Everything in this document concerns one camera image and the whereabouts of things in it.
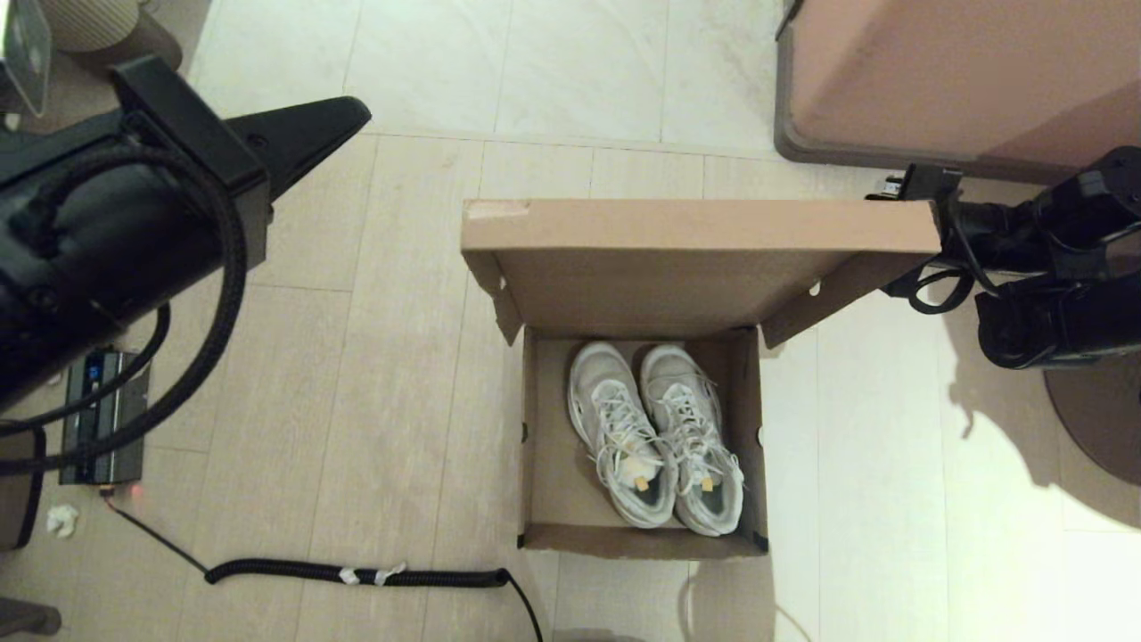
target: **shoelace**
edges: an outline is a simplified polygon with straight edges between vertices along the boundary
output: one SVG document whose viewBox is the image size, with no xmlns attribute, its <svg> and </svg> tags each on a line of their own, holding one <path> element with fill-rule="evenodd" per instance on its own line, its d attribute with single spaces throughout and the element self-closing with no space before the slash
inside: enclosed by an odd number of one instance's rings
<svg viewBox="0 0 1141 642">
<path fill-rule="evenodd" d="M 678 476 L 678 493 L 685 495 L 693 489 L 694 480 L 712 478 L 714 474 L 725 478 L 729 471 L 710 462 L 710 455 L 723 460 L 737 469 L 737 456 L 721 444 L 718 428 L 710 422 L 697 407 L 694 391 L 683 385 L 671 387 L 662 397 L 655 400 L 665 406 L 674 417 L 672 431 L 665 433 L 665 442 L 670 446 L 678 461 L 678 468 L 686 474 Z"/>
<path fill-rule="evenodd" d="M 623 455 L 634 455 L 634 449 L 639 444 L 646 444 L 648 447 L 654 442 L 662 441 L 662 438 L 654 434 L 649 422 L 634 408 L 633 400 L 624 388 L 615 387 L 609 397 L 600 397 L 598 406 L 602 421 L 602 430 L 599 431 L 598 436 L 600 442 L 598 445 L 598 453 L 592 460 L 598 471 L 599 481 L 602 482 L 602 486 L 610 488 L 612 480 L 607 479 L 602 465 L 606 462 L 606 457 L 613 458 L 612 470 L 614 474 L 617 474 Z M 658 468 L 664 465 L 661 457 L 653 455 L 647 457 L 641 453 L 637 453 L 637 455 L 649 464 Z"/>
</svg>

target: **round base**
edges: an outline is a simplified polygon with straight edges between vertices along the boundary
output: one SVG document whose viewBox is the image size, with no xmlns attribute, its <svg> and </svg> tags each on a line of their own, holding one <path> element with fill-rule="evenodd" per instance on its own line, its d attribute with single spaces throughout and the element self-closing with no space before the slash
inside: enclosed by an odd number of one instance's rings
<svg viewBox="0 0 1141 642">
<path fill-rule="evenodd" d="M 1111 476 L 1141 486 L 1141 355 L 1046 371 L 1046 389 L 1078 447 Z"/>
</svg>

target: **white tape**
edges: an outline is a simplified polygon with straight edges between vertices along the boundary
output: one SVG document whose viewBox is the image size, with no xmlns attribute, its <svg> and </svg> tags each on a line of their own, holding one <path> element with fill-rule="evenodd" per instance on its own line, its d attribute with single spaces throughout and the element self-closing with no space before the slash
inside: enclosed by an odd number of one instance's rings
<svg viewBox="0 0 1141 642">
<path fill-rule="evenodd" d="M 348 584 L 349 586 L 361 584 L 361 578 L 356 576 L 356 569 L 350 569 L 345 567 L 341 569 L 341 582 Z"/>
<path fill-rule="evenodd" d="M 395 567 L 393 567 L 391 570 L 388 570 L 388 571 L 377 571 L 377 586 L 385 586 L 385 583 L 388 582 L 388 578 L 393 577 L 396 574 L 404 572 L 405 569 L 407 569 L 407 568 L 408 567 L 404 562 L 400 562 L 399 564 L 396 564 Z"/>
</svg>

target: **black cable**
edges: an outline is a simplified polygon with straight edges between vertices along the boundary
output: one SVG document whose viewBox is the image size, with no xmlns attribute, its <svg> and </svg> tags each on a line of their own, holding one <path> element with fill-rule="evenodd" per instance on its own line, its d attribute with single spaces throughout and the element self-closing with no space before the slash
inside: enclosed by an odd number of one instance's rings
<svg viewBox="0 0 1141 642">
<path fill-rule="evenodd" d="M 276 577 L 296 577 L 299 579 L 311 579 L 319 582 L 331 582 L 343 585 L 364 586 L 435 586 L 440 588 L 497 588 L 510 584 L 515 592 L 519 594 L 524 608 L 527 609 L 527 617 L 531 618 L 531 626 L 535 629 L 535 640 L 543 642 L 543 629 L 539 626 L 539 618 L 535 609 L 527 600 L 527 594 L 523 592 L 519 583 L 511 577 L 511 571 L 507 569 L 495 569 L 493 571 L 408 571 L 395 570 L 390 572 L 380 569 L 347 569 L 333 564 L 317 564 L 314 562 L 294 562 L 290 560 L 267 560 L 262 558 L 245 558 L 218 564 L 212 569 L 207 569 L 204 564 L 195 560 L 189 553 L 172 544 L 165 537 L 155 533 L 151 527 L 144 525 L 133 515 L 119 510 L 108 495 L 99 491 L 107 506 L 124 520 L 143 529 L 144 533 L 155 538 L 160 544 L 175 552 L 179 558 L 189 562 L 194 568 L 202 571 L 207 584 L 215 585 L 235 575 L 268 575 Z"/>
<path fill-rule="evenodd" d="M 162 347 L 162 342 L 167 341 L 167 334 L 170 332 L 170 303 L 164 302 L 159 306 L 157 315 L 154 320 L 154 333 L 151 334 L 151 339 L 147 341 L 143 350 L 123 368 L 123 372 L 112 377 L 110 382 L 99 387 L 99 389 L 92 391 L 87 397 L 78 399 L 71 404 L 60 406 L 55 411 L 49 411 L 37 415 L 34 417 L 29 417 L 27 420 L 16 420 L 13 422 L 3 422 L 0 425 L 0 438 L 14 436 L 22 433 L 24 431 L 31 431 L 57 420 L 63 420 L 64 417 L 83 411 L 92 404 L 106 398 L 107 396 L 114 393 L 119 389 L 123 388 L 127 382 L 135 379 L 143 372 L 151 360 L 154 358 L 155 353 Z"/>
<path fill-rule="evenodd" d="M 958 214 L 958 200 L 953 198 L 947 205 L 947 218 L 950 219 L 950 227 L 955 231 L 955 236 L 958 238 L 958 244 L 963 249 L 963 255 L 966 258 L 966 262 L 971 268 L 971 275 L 974 279 L 982 285 L 982 289 L 988 293 L 1003 298 L 1003 292 L 995 285 L 994 282 L 987 276 L 987 270 L 982 268 L 982 263 L 979 262 L 979 258 L 974 255 L 974 250 L 971 249 L 971 243 L 966 238 L 966 233 L 963 230 L 963 220 Z"/>
<path fill-rule="evenodd" d="M 246 247 L 242 221 L 225 188 L 218 180 L 183 156 L 152 147 L 113 148 L 91 152 L 83 162 L 67 171 L 62 178 L 47 184 L 38 200 L 41 205 L 56 208 L 91 178 L 129 164 L 162 166 L 197 187 L 208 201 L 209 214 L 218 225 L 222 250 L 222 284 L 218 295 L 213 323 L 207 333 L 199 353 L 177 382 L 154 406 L 129 422 L 111 436 L 81 445 L 75 449 L 40 458 L 2 460 L 0 476 L 14 476 L 34 471 L 50 471 L 76 465 L 99 455 L 111 453 L 141 438 L 164 420 L 170 417 L 197 391 L 218 365 L 237 320 L 245 289 Z M 54 213 L 46 211 L 44 216 Z"/>
<path fill-rule="evenodd" d="M 107 507 L 111 509 L 112 511 L 114 511 L 120 518 L 122 518 L 122 519 L 127 520 L 128 522 L 130 522 L 130 523 L 139 527 L 140 529 L 143 529 L 143 533 L 145 533 L 145 534 L 149 535 L 151 537 L 155 538 L 156 541 L 159 541 L 159 544 L 162 544 L 167 548 L 173 551 L 176 555 L 178 555 L 179 558 L 181 558 L 181 559 L 186 560 L 187 562 L 189 562 L 192 567 L 199 569 L 202 572 L 207 572 L 205 564 L 203 564 L 202 562 L 195 560 L 193 556 L 191 556 L 189 553 L 187 553 L 186 551 L 183 551 L 181 548 L 179 548 L 178 546 L 176 546 L 172 542 L 170 542 L 165 537 L 163 537 L 163 536 L 159 535 L 157 533 L 155 533 L 151 527 L 148 527 L 148 526 L 144 525 L 143 522 L 138 521 L 137 519 L 135 519 L 135 517 L 131 515 L 130 513 L 126 513 L 123 511 L 120 511 L 119 507 L 115 506 L 114 503 L 111 502 L 111 497 L 104 496 L 103 497 L 103 502 L 106 503 Z"/>
<path fill-rule="evenodd" d="M 944 278 L 950 278 L 953 276 L 957 276 L 958 282 L 955 283 L 955 289 L 947 294 L 947 298 L 944 299 L 942 302 L 932 304 L 920 298 L 920 292 L 923 287 L 926 287 L 937 281 L 942 281 Z M 962 304 L 962 302 L 966 300 L 966 296 L 971 293 L 971 287 L 973 286 L 974 277 L 971 276 L 969 270 L 963 269 L 962 267 L 942 269 L 916 281 L 915 289 L 912 290 L 911 295 L 907 296 L 907 302 L 912 303 L 913 309 L 922 314 L 942 314 Z"/>
</svg>

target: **floor tile grout line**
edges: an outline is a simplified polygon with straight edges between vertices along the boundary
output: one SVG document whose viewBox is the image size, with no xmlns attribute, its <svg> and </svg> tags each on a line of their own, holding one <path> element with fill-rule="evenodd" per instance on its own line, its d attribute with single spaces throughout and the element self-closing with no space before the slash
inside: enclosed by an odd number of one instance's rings
<svg viewBox="0 0 1141 642">
<path fill-rule="evenodd" d="M 369 225 L 369 208 L 372 205 L 372 188 L 377 180 L 377 162 L 380 157 L 380 140 L 374 140 L 372 146 L 372 162 L 369 163 L 369 186 L 364 190 L 364 216 L 361 220 L 361 230 L 357 233 L 357 251 L 353 259 L 353 283 L 349 286 L 349 309 L 353 309 L 353 299 L 356 296 L 356 281 L 361 268 L 361 254 L 364 253 L 364 229 Z M 340 371 L 338 369 L 338 385 L 340 384 Z"/>
<path fill-rule="evenodd" d="M 273 257 L 268 257 L 267 260 L 273 260 Z M 354 269 L 353 269 L 354 277 L 356 276 L 356 269 L 355 269 L 355 267 L 356 266 L 354 266 Z M 353 287 L 349 287 L 349 289 L 343 289 L 343 287 L 315 287 L 313 285 L 290 285 L 290 284 L 285 284 L 285 283 L 259 283 L 259 282 L 253 281 L 253 279 L 246 279 L 245 283 L 250 287 L 273 287 L 273 289 L 277 289 L 277 290 L 307 290 L 307 291 L 310 291 L 310 292 L 341 292 L 341 293 L 348 293 L 348 292 L 353 291 Z"/>
<path fill-rule="evenodd" d="M 594 169 L 598 166 L 598 147 L 590 148 L 590 173 L 586 176 L 586 197 L 594 197 Z"/>
<path fill-rule="evenodd" d="M 678 154 L 691 156 L 723 157 L 741 161 L 778 162 L 791 163 L 777 152 L 750 152 L 742 148 L 725 148 L 715 145 L 687 145 L 683 143 L 663 143 L 659 140 L 634 140 L 618 138 L 581 138 L 576 136 L 560 137 L 558 135 L 527 135 L 527 133 L 500 133 L 496 131 L 448 131 L 448 130 L 415 130 L 415 129 L 393 129 L 393 130 L 362 130 L 357 136 L 380 136 L 394 138 L 432 138 L 444 140 L 471 140 L 486 143 L 512 143 L 517 145 L 553 145 L 559 147 L 593 147 L 599 149 L 620 149 L 629 152 L 649 152 L 662 154 Z M 664 145 L 678 145 L 681 148 L 662 148 Z M 893 170 L 883 169 L 885 173 Z"/>
<path fill-rule="evenodd" d="M 483 181 L 484 168 L 483 164 L 479 165 L 479 180 Z M 455 365 L 452 367 L 452 399 L 447 407 L 447 429 L 444 431 L 444 463 L 439 468 L 439 493 L 436 495 L 436 518 L 432 520 L 432 536 L 431 536 L 431 562 L 436 563 L 436 546 L 439 544 L 439 513 L 444 505 L 444 479 L 447 476 L 447 455 L 450 449 L 450 441 L 452 436 L 452 417 L 455 416 L 455 399 L 459 395 L 458 387 L 455 385 L 456 380 L 460 375 L 460 360 L 463 357 L 463 328 L 469 323 L 468 318 L 468 293 L 471 289 L 471 278 L 463 279 L 463 307 L 460 312 L 460 332 L 459 339 L 455 342 Z M 428 629 L 428 604 L 429 598 L 431 596 L 431 590 L 424 592 L 424 612 L 423 618 L 420 621 L 420 640 L 423 642 L 424 632 Z"/>
<path fill-rule="evenodd" d="M 563 582 L 563 560 L 566 559 L 566 553 L 556 553 L 559 556 L 559 563 L 555 564 L 555 608 L 551 610 L 551 637 L 555 637 L 555 632 L 558 629 L 559 624 L 559 585 Z"/>
<path fill-rule="evenodd" d="M 933 351 L 934 352 L 934 359 L 932 361 L 934 361 L 934 382 L 936 382 L 936 387 L 938 388 L 939 387 L 939 374 L 942 373 L 942 366 L 944 366 L 944 358 L 945 358 L 945 356 L 944 356 L 942 351 L 939 350 L 938 344 L 934 344 L 933 348 L 934 348 L 934 351 Z M 939 434 L 938 434 L 938 437 L 939 437 L 939 468 L 940 468 L 940 473 L 941 473 L 940 474 L 940 479 L 942 480 L 942 571 L 945 574 L 944 583 L 945 583 L 945 587 L 946 587 L 946 591 L 947 591 L 947 594 L 946 594 L 946 608 L 947 608 L 946 623 L 947 623 L 947 628 L 945 631 L 946 636 L 944 637 L 944 640 L 950 640 L 950 520 L 948 519 L 948 515 L 950 514 L 950 511 L 947 507 L 947 503 L 948 503 L 948 498 L 947 498 L 947 449 L 944 446 L 944 441 L 942 441 L 942 414 L 944 414 L 945 407 L 944 407 L 942 404 L 938 403 L 938 396 L 936 398 L 936 404 L 938 405 L 938 408 L 939 408 L 939 412 L 936 413 L 936 421 L 938 422 L 938 431 L 939 431 Z"/>
<path fill-rule="evenodd" d="M 487 162 L 487 141 L 484 140 L 484 143 L 479 146 L 479 181 L 476 185 L 476 197 L 479 198 L 484 197 L 484 163 L 486 162 Z M 464 292 L 467 292 L 467 286 L 464 286 Z"/>
<path fill-rule="evenodd" d="M 361 21 L 364 17 L 365 0 L 357 0 L 357 19 L 353 24 L 353 41 L 349 43 L 348 59 L 345 60 L 345 74 L 341 75 L 341 96 L 345 95 L 349 83 L 349 70 L 353 68 L 353 54 L 356 51 L 357 35 L 361 33 Z"/>
<path fill-rule="evenodd" d="M 317 488 L 313 497 L 313 512 L 309 518 L 309 536 L 306 538 L 308 542 L 305 546 L 305 559 L 306 561 L 313 559 L 313 536 L 317 528 L 317 509 L 321 505 L 321 488 L 325 481 L 325 464 L 329 463 L 329 440 L 333 434 L 333 421 L 335 418 L 337 411 L 337 389 L 340 388 L 341 383 L 341 365 L 345 363 L 345 347 L 348 343 L 349 335 L 349 314 L 353 310 L 353 294 L 349 293 L 348 300 L 345 301 L 345 328 L 341 331 L 340 350 L 337 355 L 337 377 L 333 380 L 333 395 L 329 396 L 329 404 L 326 411 L 329 413 L 329 421 L 325 426 L 325 444 L 322 446 L 321 450 L 321 466 L 317 469 Z M 293 640 L 298 640 L 301 635 L 301 604 L 305 600 L 305 586 L 309 580 L 302 580 L 301 591 L 298 594 L 297 617 L 293 620 Z"/>
<path fill-rule="evenodd" d="M 202 456 L 207 457 L 208 460 L 210 457 L 210 452 L 209 450 L 195 450 L 193 448 L 183 448 L 180 446 L 149 445 L 149 444 L 146 444 L 144 441 L 143 448 L 144 449 L 151 449 L 151 448 L 153 448 L 155 450 L 169 450 L 171 453 L 186 453 L 186 454 L 193 454 L 193 455 L 202 455 Z"/>
<path fill-rule="evenodd" d="M 503 57 L 500 59 L 500 86 L 499 91 L 495 92 L 495 116 L 492 119 L 492 131 L 499 131 L 499 114 L 500 107 L 503 106 L 503 86 L 507 84 L 507 55 L 511 48 L 511 26 L 515 24 L 515 3 L 517 0 L 511 0 L 511 7 L 507 13 L 507 34 L 503 36 Z M 483 180 L 483 165 L 479 166 L 479 179 Z"/>
<path fill-rule="evenodd" d="M 377 180 L 377 162 L 380 156 L 380 141 L 377 140 L 372 149 L 372 162 L 369 164 L 369 187 L 365 189 L 364 194 L 364 220 L 361 225 L 361 233 L 357 235 L 357 251 L 356 259 L 353 263 L 353 289 L 349 290 L 348 307 L 345 312 L 345 330 L 341 332 L 341 352 L 337 358 L 337 379 L 333 381 L 333 395 L 330 403 L 330 414 L 329 414 L 329 430 L 325 432 L 325 446 L 324 452 L 321 454 L 321 473 L 317 476 L 317 491 L 316 501 L 313 503 L 313 520 L 309 523 L 309 542 L 306 546 L 306 559 L 313 559 L 313 539 L 316 533 L 317 525 L 317 512 L 321 509 L 321 490 L 325 482 L 325 464 L 329 462 L 329 439 L 333 434 L 333 420 L 337 417 L 337 400 L 339 397 L 339 391 L 341 389 L 341 381 L 345 374 L 345 347 L 348 346 L 349 338 L 349 320 L 353 315 L 353 302 L 356 299 L 356 281 L 357 281 L 357 269 L 361 265 L 361 253 L 364 251 L 364 229 L 369 224 L 369 208 L 372 204 L 372 188 Z M 297 620 L 293 626 L 293 640 L 294 642 L 300 642 L 299 636 L 301 635 L 301 611 L 305 606 L 305 591 L 309 580 L 301 582 L 301 602 L 297 608 Z"/>
<path fill-rule="evenodd" d="M 672 1 L 665 0 L 665 42 L 662 47 L 662 103 L 657 112 L 657 141 L 665 143 L 665 90 L 670 71 L 670 7 Z"/>
<path fill-rule="evenodd" d="M 221 382 L 225 383 L 226 377 L 229 376 L 229 346 L 226 347 L 226 352 L 222 353 L 221 361 L 222 361 Z M 201 519 L 202 518 L 202 503 L 205 499 L 205 495 L 207 495 L 207 482 L 210 480 L 210 461 L 213 458 L 215 434 L 218 432 L 218 422 L 219 422 L 219 417 L 221 415 L 221 406 L 222 406 L 222 398 L 220 397 L 221 396 L 220 391 L 218 392 L 218 396 L 219 396 L 217 398 L 218 404 L 215 405 L 213 416 L 212 416 L 212 418 L 210 421 L 210 424 L 211 424 L 211 426 L 210 426 L 210 441 L 207 444 L 207 452 L 205 452 L 207 462 L 205 462 L 205 468 L 202 471 L 202 481 L 199 483 L 199 496 L 197 496 L 197 499 L 194 503 L 194 523 L 195 525 L 202 523 L 202 519 Z M 187 547 L 189 548 L 191 553 L 193 555 L 195 555 L 195 556 L 200 556 L 202 554 L 201 551 L 196 550 L 197 545 L 199 545 L 199 529 L 197 529 L 197 526 L 195 526 L 193 533 L 191 534 L 191 542 L 187 545 Z M 186 603 L 189 600 L 191 591 L 193 591 L 193 588 L 191 588 L 191 587 L 192 587 L 191 583 L 188 583 L 188 582 L 184 582 L 183 583 L 181 604 L 179 606 L 179 609 L 178 609 L 178 627 L 175 629 L 175 640 L 183 640 L 183 624 L 186 621 Z"/>
<path fill-rule="evenodd" d="M 824 639 L 824 563 L 820 552 L 820 333 L 812 333 L 814 357 L 816 365 L 812 387 L 816 392 L 816 636 Z"/>
</svg>

